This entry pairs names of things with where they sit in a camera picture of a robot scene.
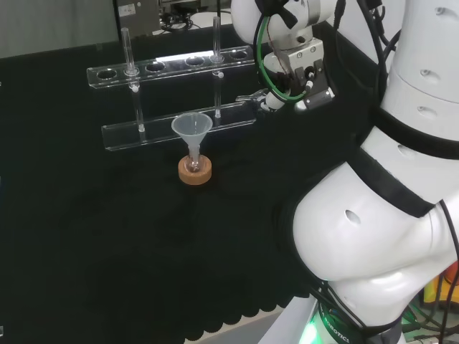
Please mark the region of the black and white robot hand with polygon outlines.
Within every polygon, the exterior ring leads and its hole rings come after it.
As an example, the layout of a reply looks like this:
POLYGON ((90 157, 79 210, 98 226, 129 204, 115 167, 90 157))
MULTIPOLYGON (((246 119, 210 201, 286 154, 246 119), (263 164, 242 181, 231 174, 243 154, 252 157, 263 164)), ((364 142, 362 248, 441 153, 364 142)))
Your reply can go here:
POLYGON ((288 97, 297 97, 295 111, 303 113, 333 100, 320 39, 300 35, 289 43, 275 40, 270 47, 273 51, 262 59, 265 73, 259 74, 265 89, 240 95, 237 101, 251 101, 265 111, 274 112, 287 104, 288 97))

